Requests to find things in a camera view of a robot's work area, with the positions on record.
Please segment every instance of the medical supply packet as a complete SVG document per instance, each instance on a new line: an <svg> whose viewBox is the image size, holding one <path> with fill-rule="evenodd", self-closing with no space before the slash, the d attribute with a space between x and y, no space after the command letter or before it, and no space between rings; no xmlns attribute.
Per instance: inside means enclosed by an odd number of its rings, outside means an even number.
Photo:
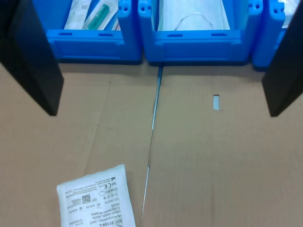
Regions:
<svg viewBox="0 0 303 227"><path fill-rule="evenodd" d="M288 28L300 0L278 0L278 2L284 3L285 22L282 28Z"/></svg>
<svg viewBox="0 0 303 227"><path fill-rule="evenodd" d="M91 0L72 0L71 10L64 29L81 30L89 11Z"/></svg>
<svg viewBox="0 0 303 227"><path fill-rule="evenodd" d="M230 30L222 0L160 0L158 31Z"/></svg>
<svg viewBox="0 0 303 227"><path fill-rule="evenodd" d="M135 227L125 167L57 186L61 227Z"/></svg>
<svg viewBox="0 0 303 227"><path fill-rule="evenodd" d="M104 30L118 11L118 0L100 0L86 19L83 30Z"/></svg>

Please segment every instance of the brown cardboard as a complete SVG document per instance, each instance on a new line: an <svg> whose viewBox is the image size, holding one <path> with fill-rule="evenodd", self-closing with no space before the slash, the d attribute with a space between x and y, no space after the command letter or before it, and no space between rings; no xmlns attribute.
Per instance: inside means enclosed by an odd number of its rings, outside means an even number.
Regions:
<svg viewBox="0 0 303 227"><path fill-rule="evenodd" d="M163 69L141 227L303 225L303 97L271 118L262 76Z"/></svg>
<svg viewBox="0 0 303 227"><path fill-rule="evenodd" d="M139 226L158 68L61 69L61 104L49 117L0 66L0 226L60 226L56 186L119 164Z"/></svg>

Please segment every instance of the qr code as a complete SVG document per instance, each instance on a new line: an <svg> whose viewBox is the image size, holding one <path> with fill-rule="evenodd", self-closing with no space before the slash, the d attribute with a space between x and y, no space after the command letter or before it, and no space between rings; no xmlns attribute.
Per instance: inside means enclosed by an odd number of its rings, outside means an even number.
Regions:
<svg viewBox="0 0 303 227"><path fill-rule="evenodd" d="M82 203L89 203L90 202L90 195L83 195L82 196Z"/></svg>

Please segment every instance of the cardboard gap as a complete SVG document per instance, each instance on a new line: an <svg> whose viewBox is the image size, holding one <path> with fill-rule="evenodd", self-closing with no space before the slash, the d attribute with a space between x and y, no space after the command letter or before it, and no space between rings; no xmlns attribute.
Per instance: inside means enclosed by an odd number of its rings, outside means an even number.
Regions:
<svg viewBox="0 0 303 227"><path fill-rule="evenodd" d="M146 174L146 182L145 182L145 190L144 190L144 198L143 198L141 221L142 221L142 217L143 217L144 203L145 203L145 196L146 196L146 189L147 189L147 182L148 182L149 173L150 173L150 166L148 165L148 167L147 167L147 174Z"/></svg>
<svg viewBox="0 0 303 227"><path fill-rule="evenodd" d="M220 95L214 95L214 110L220 110Z"/></svg>
<svg viewBox="0 0 303 227"><path fill-rule="evenodd" d="M158 100L159 100L160 87L161 87L161 81L162 81L162 71L163 71L163 67L159 67L158 78L157 78L157 93L156 93L155 107L153 109L153 117L152 117L152 125L151 125L152 130L153 130L153 127L154 127L155 121L156 121Z"/></svg>

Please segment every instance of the blue storage bin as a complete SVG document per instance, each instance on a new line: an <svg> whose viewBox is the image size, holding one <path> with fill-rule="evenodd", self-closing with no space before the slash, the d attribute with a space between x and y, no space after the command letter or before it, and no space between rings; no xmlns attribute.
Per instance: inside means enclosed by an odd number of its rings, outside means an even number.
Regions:
<svg viewBox="0 0 303 227"><path fill-rule="evenodd" d="M121 31L64 30L72 0L34 0L46 36L56 59L61 62L140 64L142 40L138 23L138 0L119 1ZM89 14L99 0L92 0Z"/></svg>
<svg viewBox="0 0 303 227"><path fill-rule="evenodd" d="M278 49L286 28L284 3L278 0L264 0L262 20L252 50L252 63L259 71L265 71Z"/></svg>
<svg viewBox="0 0 303 227"><path fill-rule="evenodd" d="M157 31L159 0L139 0L146 59L155 65L245 63L262 16L262 0L223 0L230 30Z"/></svg>

